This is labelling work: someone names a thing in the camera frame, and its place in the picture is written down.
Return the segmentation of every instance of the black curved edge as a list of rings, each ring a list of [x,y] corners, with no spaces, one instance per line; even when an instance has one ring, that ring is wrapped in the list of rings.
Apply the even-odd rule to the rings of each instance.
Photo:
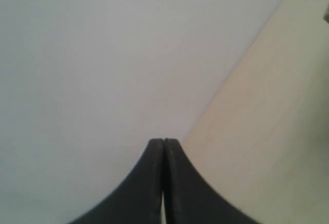
[[[167,224],[257,224],[203,180],[178,140],[166,139],[164,148],[162,188]]]
[[[163,140],[152,139],[122,184],[71,224],[160,224],[162,162]]]

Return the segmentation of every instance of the white wall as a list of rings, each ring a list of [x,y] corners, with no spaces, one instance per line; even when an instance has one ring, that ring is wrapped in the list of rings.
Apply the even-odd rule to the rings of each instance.
[[[0,223],[65,223],[184,138],[280,0],[0,0]]]

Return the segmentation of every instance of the light wood panel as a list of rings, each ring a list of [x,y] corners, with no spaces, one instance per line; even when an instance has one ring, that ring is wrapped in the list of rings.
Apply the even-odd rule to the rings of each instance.
[[[328,3],[285,0],[183,143],[264,224],[329,223]]]

